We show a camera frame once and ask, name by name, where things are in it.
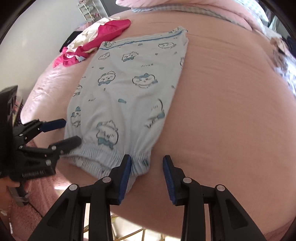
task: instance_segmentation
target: gold wire frame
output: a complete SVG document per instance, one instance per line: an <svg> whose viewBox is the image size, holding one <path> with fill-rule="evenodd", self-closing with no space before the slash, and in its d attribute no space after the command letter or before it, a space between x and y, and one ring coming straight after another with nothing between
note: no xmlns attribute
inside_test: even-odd
<svg viewBox="0 0 296 241"><path fill-rule="evenodd" d="M124 239L126 239L126 238L128 238L128 237L130 237L130 236L133 236L134 234L137 234L137 233L139 233L139 232L141 232L141 231L143 231L143 233L142 233L142 240L141 241L144 241L144 238L145 238L145 231L146 231L146 229L145 228L141 228L141 229L139 229L139 230L137 230L137 231L135 231L135 232L133 232L133 233L131 233L131 234L128 234L128 235L126 235L126 236L123 236L123 237L117 237L116 235L115 235L115 232L114 232L114 229L113 229L113 220L115 219L115 218L117 218L118 216L116 215L116 214L112 214L111 215L111 227L112 227L112 234L113 234L113 240L114 241L121 241L121 240L124 240ZM84 228L83 228L83 233L86 233L87 231L89 230L89 225L86 225ZM165 235L164 234L161 234L161 241L165 241Z"/></svg>

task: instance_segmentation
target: blue stitching line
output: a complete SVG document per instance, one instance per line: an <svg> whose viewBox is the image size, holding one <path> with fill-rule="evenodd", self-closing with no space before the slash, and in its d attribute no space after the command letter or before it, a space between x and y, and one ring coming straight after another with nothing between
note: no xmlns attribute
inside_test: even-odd
<svg viewBox="0 0 296 241"><path fill-rule="evenodd" d="M105 48L99 48L99 49L102 49L102 50L109 50L109 49L112 49L112 48L115 48L115 47L118 47L118 46L122 46L122 45L125 45L125 44L133 44L133 43L146 42L146 41L159 40L159 39L167 39L167 38L171 38L171 37L174 37L174 36L177 36L177 35L181 34L182 31L187 31L187 32L188 32L188 30L186 30L186 29L182 29L182 30L180 31L180 33L177 33L177 34L172 35L172 36L161 37L161 38L157 38L157 39L146 39L146 40L139 40L139 41L131 41L131 42L128 42L128 43L124 43L124 44L119 44L119 45L113 46L113 47L108 48L108 49L105 49Z"/></svg>

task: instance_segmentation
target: mattress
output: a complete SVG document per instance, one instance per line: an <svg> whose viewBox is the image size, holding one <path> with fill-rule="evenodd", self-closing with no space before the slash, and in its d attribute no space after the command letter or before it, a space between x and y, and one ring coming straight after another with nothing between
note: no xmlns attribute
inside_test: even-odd
<svg viewBox="0 0 296 241"><path fill-rule="evenodd" d="M185 12L126 11L131 26L117 39L188 29L183 71L146 175L137 178L119 216L179 237L183 208L169 200L162 158L201 185L225 185L266 234L296 214L296 103L274 72L273 48L255 31L214 17ZM66 118L67 106L91 58L38 79L21 113L23 122ZM64 130L42 133L39 147L63 139ZM59 161L72 182L95 179Z"/></svg>

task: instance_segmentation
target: human hand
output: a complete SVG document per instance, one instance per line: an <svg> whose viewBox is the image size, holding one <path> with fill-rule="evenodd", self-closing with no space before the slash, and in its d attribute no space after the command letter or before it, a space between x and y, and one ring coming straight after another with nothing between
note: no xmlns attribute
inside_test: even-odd
<svg viewBox="0 0 296 241"><path fill-rule="evenodd" d="M19 187L20 183L12 181L9 177L0 178L0 210L7 210L12 199L8 187Z"/></svg>

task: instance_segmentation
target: blue gripper pad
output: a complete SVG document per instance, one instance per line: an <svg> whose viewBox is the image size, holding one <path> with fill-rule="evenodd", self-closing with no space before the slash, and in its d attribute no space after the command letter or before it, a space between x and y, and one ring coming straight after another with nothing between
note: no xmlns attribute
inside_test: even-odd
<svg viewBox="0 0 296 241"><path fill-rule="evenodd" d="M58 119L58 120L53 120L53 121L43 123L40 127L40 131L48 132L48 131L64 128L65 126L66 126L66 121L64 119Z"/></svg>
<svg viewBox="0 0 296 241"><path fill-rule="evenodd" d="M170 200L175 205L177 203L177 199L175 196L175 185L172 177L171 170L169 168L169 164L167 159L163 158L163 173L165 175L165 182L167 184L168 194L170 196Z"/></svg>
<svg viewBox="0 0 296 241"><path fill-rule="evenodd" d="M126 167L124 169L121 181L120 181L119 195L118 195L119 204L121 204L126 194L126 188L128 186L128 179L130 174L131 174L131 157L129 156L127 159Z"/></svg>

